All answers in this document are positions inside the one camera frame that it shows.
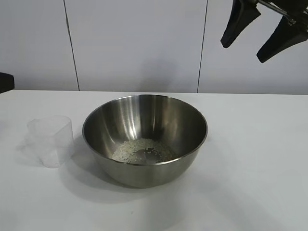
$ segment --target rice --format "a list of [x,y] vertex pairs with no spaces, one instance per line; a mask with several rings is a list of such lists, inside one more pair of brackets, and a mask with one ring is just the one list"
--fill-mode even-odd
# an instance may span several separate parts
[[125,141],[111,158],[124,163],[146,164],[169,161],[175,159],[176,154],[161,142],[142,138]]

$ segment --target white table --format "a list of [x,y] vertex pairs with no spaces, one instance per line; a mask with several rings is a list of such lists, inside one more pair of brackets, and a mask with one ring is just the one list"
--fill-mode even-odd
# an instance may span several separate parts
[[[0,94],[1,231],[306,231],[308,96],[166,95],[198,108],[209,136],[174,182],[123,188],[93,161],[86,116],[120,92],[13,90]],[[72,119],[77,153],[59,169],[26,155],[26,124]]]

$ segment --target stainless steel bowl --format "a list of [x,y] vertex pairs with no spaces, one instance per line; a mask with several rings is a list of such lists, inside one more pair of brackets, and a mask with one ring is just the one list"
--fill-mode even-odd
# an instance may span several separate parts
[[[160,95],[135,95],[110,101],[94,110],[83,136],[103,170],[122,184],[148,188],[180,176],[194,161],[207,136],[207,123],[193,106]],[[125,141],[152,139],[176,153],[161,163],[123,163],[111,157]]]

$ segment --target robotic arm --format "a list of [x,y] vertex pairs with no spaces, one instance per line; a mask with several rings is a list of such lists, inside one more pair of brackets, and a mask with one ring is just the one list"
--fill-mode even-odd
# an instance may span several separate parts
[[224,48],[228,48],[261,15],[257,9],[258,3],[282,15],[276,30],[257,53],[262,63],[279,52],[308,40],[308,0],[233,0],[230,19],[221,39]]

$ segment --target clear plastic measuring cup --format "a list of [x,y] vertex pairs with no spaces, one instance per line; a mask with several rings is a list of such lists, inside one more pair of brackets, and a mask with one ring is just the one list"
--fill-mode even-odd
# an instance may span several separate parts
[[72,121],[63,115],[34,119],[27,125],[29,144],[40,162],[60,167],[74,153]]

